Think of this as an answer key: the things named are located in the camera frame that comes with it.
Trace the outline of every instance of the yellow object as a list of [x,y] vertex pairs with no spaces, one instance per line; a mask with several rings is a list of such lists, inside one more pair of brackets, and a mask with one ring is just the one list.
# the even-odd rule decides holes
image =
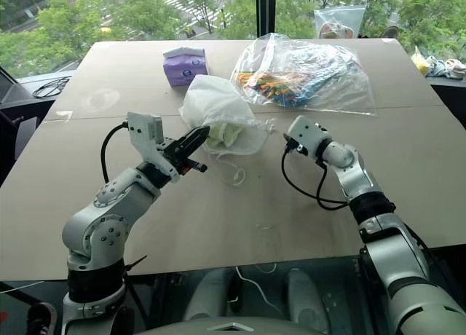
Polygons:
[[424,58],[424,56],[421,54],[417,46],[414,49],[414,54],[411,56],[411,60],[413,61],[414,65],[416,66],[416,68],[419,69],[419,71],[422,73],[423,76],[428,75],[430,72],[430,69],[433,68],[432,63]]

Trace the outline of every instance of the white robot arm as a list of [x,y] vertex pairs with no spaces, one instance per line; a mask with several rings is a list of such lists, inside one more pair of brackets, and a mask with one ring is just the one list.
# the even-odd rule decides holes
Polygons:
[[288,129],[285,151],[296,149],[329,166],[338,176],[359,233],[365,265],[387,292],[390,320],[397,335],[466,334],[465,311],[441,287],[430,282],[423,252],[394,212],[355,147],[334,141],[306,117]]
[[209,127],[197,127],[173,140],[164,137],[160,117],[128,113],[124,126],[143,162],[104,184],[92,203],[63,228],[69,249],[69,292],[63,300],[62,334],[72,322],[115,315],[126,293],[123,253],[134,223],[165,184],[177,182],[192,168],[207,170],[188,157],[207,139]]

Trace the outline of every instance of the white drawstring bag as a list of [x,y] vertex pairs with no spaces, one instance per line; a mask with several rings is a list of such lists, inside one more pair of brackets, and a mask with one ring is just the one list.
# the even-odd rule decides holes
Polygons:
[[223,78],[196,75],[186,92],[181,118],[190,127],[210,126],[209,139],[204,142],[205,150],[217,154],[219,164],[233,167],[233,181],[223,181],[239,186],[246,172],[232,162],[220,160],[225,154],[249,155],[257,153],[272,131],[271,120],[263,123],[256,119],[249,104],[233,84]]

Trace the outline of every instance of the purple tissue box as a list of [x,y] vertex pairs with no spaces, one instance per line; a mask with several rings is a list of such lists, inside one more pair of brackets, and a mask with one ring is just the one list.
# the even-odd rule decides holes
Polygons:
[[163,55],[163,69],[171,86],[189,85],[197,74],[209,74],[203,48],[180,47]]

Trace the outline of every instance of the beige table surface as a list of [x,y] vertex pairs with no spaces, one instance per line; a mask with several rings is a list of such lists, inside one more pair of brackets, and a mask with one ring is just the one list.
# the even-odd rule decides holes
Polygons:
[[[443,105],[426,88],[425,79],[396,40],[310,41],[340,44],[356,51],[371,77],[378,108]],[[87,53],[45,118],[124,117],[128,110],[179,115],[186,87],[170,87],[163,71],[162,52],[186,45],[204,47],[210,73],[229,79],[238,57],[250,43],[247,40],[99,42]],[[274,110],[274,106],[253,106],[253,111]]]
[[[398,213],[428,245],[464,243],[465,130],[412,69],[408,57],[402,52],[400,57],[393,55],[396,57],[392,60],[406,66],[402,71],[405,78],[398,87],[411,91],[404,96],[405,106],[378,108],[377,117],[317,112],[306,115],[319,119],[335,139],[360,150],[368,169],[397,204]],[[83,76],[80,79],[84,84],[87,80]],[[382,94],[382,90],[376,94],[389,101],[388,92]],[[425,106],[418,95],[424,96]],[[410,106],[407,101],[416,101],[417,105]],[[222,182],[220,174],[225,169],[210,163],[200,149],[193,158],[207,162],[209,171],[192,171],[179,183],[167,185],[133,227],[126,261],[149,255],[133,272],[358,253],[362,242],[349,210],[321,210],[313,200],[290,188],[281,175],[281,132],[299,114],[302,112],[256,113],[261,120],[276,118],[277,132],[270,135],[260,153],[230,159],[247,173],[239,188]],[[102,115],[83,118],[90,119],[44,122],[0,188],[0,280],[66,278],[67,250],[61,242],[61,230],[70,216],[91,202],[102,184],[100,145],[106,133],[122,120],[120,116]],[[165,115],[163,122],[171,137],[186,131],[178,115]],[[107,159],[111,177],[140,162],[125,131],[112,139]],[[287,169],[299,186],[315,191],[321,172],[310,159],[295,155]],[[333,176],[324,187],[325,196],[339,196]]]

